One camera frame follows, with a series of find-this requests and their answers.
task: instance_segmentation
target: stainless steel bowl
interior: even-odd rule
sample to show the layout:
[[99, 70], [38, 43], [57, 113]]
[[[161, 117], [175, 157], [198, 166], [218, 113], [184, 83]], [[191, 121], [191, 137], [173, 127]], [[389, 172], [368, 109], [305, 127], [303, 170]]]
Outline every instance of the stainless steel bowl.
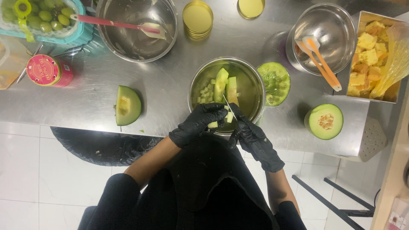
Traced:
[[[199, 104], [197, 98], [200, 97], [200, 90], [205, 88], [210, 79], [215, 79], [221, 68], [229, 72], [229, 76], [237, 79], [237, 92], [240, 93], [238, 102], [240, 109], [250, 121], [256, 123], [265, 107], [265, 87], [263, 79], [250, 63], [236, 57], [219, 57], [212, 59], [202, 65], [193, 77], [189, 91], [189, 109], [193, 109]], [[218, 129], [215, 134], [220, 136], [230, 136], [236, 128], [236, 120], [232, 123], [225, 123], [225, 126]]]
[[157, 23], [165, 29], [166, 40], [150, 38], [137, 29], [99, 25], [99, 34], [108, 48], [131, 62], [161, 58], [175, 44], [178, 35], [177, 11], [172, 0], [100, 0], [96, 16], [133, 25]]
[[321, 44], [319, 52], [334, 73], [348, 65], [355, 52], [357, 37], [346, 10], [331, 3], [313, 5], [300, 16], [288, 34], [285, 51], [290, 63], [302, 72], [322, 76], [311, 58], [295, 43], [296, 39], [311, 34]]

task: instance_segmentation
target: stainless steel table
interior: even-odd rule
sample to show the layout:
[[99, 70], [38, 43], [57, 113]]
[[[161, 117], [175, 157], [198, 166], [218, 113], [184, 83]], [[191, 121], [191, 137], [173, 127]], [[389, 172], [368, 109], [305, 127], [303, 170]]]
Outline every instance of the stainless steel table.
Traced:
[[[187, 0], [175, 1], [178, 23]], [[75, 79], [65, 88], [41, 87], [28, 77], [0, 91], [0, 120], [120, 132], [114, 110], [118, 85], [136, 89], [143, 100], [139, 119], [122, 127], [123, 133], [166, 136], [189, 114], [187, 104], [195, 71], [218, 56], [236, 56], [255, 67], [277, 61], [289, 71], [291, 89], [283, 104], [267, 108], [261, 127], [275, 148], [357, 156], [369, 102], [331, 96], [322, 77], [295, 70], [285, 56], [285, 38], [302, 12], [312, 4], [299, 1], [266, 1], [254, 20], [237, 12], [237, 0], [205, 0], [213, 9], [210, 37], [191, 42], [179, 27], [173, 49], [151, 63], [131, 63], [115, 56], [96, 33], [85, 47], [90, 55], [72, 60]], [[344, 127], [332, 140], [320, 140], [304, 127], [307, 111], [334, 103], [344, 113]]]

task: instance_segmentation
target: knife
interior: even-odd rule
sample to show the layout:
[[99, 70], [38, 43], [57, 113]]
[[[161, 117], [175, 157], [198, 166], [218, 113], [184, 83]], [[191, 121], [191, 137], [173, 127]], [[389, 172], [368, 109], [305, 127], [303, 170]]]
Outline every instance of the knife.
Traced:
[[229, 107], [231, 113], [233, 114], [233, 117], [236, 119], [236, 121], [238, 121], [237, 118], [236, 118], [236, 115], [234, 115], [233, 110], [231, 109], [229, 103], [227, 102], [227, 99], [226, 99], [226, 97], [225, 97], [225, 93], [222, 93], [222, 95], [223, 95], [223, 98], [225, 99], [225, 101], [226, 101], [226, 103], [227, 103], [227, 106]]

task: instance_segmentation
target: gloved hand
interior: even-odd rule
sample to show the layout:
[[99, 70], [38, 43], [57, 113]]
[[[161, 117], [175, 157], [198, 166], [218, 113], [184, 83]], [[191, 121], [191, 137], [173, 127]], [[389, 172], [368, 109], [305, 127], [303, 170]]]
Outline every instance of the gloved hand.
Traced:
[[[208, 129], [208, 124], [217, 122], [219, 128], [223, 127], [224, 117], [227, 115], [227, 109], [224, 107], [220, 103], [199, 104], [177, 129], [169, 133], [170, 139], [177, 147], [184, 148], [201, 137]], [[210, 132], [214, 133], [216, 129], [210, 129]]]
[[234, 103], [229, 103], [237, 120], [238, 128], [234, 130], [229, 139], [229, 148], [234, 149], [237, 140], [241, 148], [253, 155], [254, 159], [260, 161], [264, 171], [278, 172], [284, 167], [284, 162], [273, 149], [273, 144], [267, 139], [263, 130], [248, 120]]

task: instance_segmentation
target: red spatula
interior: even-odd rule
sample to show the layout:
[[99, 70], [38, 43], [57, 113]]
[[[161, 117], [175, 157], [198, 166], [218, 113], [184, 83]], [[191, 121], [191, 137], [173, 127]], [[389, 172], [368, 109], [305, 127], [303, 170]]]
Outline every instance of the red spatula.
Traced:
[[87, 15], [71, 14], [70, 17], [71, 19], [74, 19], [80, 22], [84, 22], [84, 23], [92, 23], [92, 24], [97, 24], [97, 25], [109, 25], [109, 26], [124, 27], [124, 28], [129, 28], [129, 29], [138, 29], [138, 30], [142, 30], [148, 33], [153, 33], [153, 34], [160, 33], [158, 29], [154, 29], [151, 27], [143, 26], [143, 25], [132, 25], [128, 23], [119, 23], [119, 22], [108, 20], [108, 19], [97, 18], [97, 17], [87, 16]]

